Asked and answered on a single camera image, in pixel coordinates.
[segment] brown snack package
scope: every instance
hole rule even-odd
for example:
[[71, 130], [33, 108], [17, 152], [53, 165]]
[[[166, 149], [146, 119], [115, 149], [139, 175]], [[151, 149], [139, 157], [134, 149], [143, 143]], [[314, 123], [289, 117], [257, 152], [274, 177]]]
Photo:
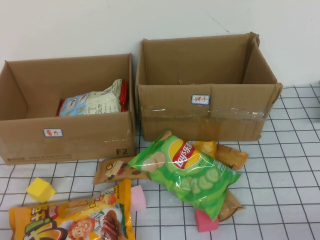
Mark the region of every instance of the brown snack package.
[[144, 171], [128, 165], [133, 156], [106, 159], [99, 163], [93, 184], [120, 182], [123, 179], [150, 179]]
[[245, 152], [221, 144], [217, 144], [216, 153], [217, 160], [233, 170], [241, 169], [249, 157], [249, 155]]
[[236, 211], [244, 209], [244, 207], [238, 202], [235, 196], [228, 190], [218, 215], [219, 221], [223, 222], [230, 218]]

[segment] white wall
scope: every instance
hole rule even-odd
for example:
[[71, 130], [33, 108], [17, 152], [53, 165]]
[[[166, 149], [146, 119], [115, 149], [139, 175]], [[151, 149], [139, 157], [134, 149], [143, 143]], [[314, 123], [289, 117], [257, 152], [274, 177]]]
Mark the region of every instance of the white wall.
[[4, 60], [120, 54], [141, 39], [255, 32], [279, 82], [320, 80], [318, 0], [0, 0]]

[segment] lay's logo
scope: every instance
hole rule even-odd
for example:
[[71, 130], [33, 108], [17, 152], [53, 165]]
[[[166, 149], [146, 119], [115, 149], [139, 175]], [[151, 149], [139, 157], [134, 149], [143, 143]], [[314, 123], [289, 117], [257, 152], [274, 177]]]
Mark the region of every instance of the lay's logo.
[[179, 169], [186, 169], [192, 166], [201, 156], [200, 152], [193, 146], [181, 139], [174, 141], [170, 145], [169, 155], [173, 164]]

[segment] cartoon character face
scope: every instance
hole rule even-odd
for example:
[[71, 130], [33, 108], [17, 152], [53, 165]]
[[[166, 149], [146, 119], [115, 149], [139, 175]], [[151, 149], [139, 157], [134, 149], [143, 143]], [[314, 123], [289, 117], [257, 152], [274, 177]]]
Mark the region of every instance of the cartoon character face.
[[95, 228], [95, 220], [87, 217], [72, 223], [68, 235], [75, 239], [85, 239]]

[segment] green chip bag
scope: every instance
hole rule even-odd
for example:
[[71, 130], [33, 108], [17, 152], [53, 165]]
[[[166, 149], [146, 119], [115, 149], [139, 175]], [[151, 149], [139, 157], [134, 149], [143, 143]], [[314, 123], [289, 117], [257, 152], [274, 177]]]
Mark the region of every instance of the green chip bag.
[[228, 186], [241, 176], [170, 131], [164, 132], [129, 165], [146, 171], [152, 180], [174, 192], [181, 201], [206, 212], [212, 220], [221, 210]]

